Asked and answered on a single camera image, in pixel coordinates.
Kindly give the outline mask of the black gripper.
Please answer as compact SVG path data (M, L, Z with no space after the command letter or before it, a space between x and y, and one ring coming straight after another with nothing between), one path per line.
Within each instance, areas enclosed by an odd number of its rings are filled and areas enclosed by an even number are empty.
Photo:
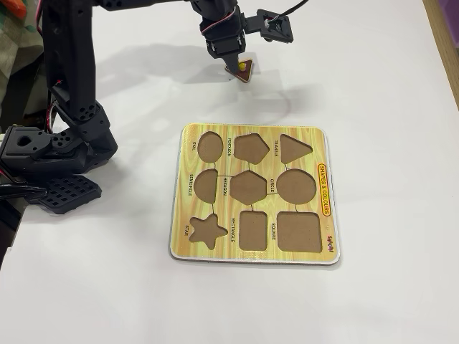
M230 72L239 72L240 55L245 52L244 19L238 5L223 18L202 19L199 29L207 43L209 54L221 58Z

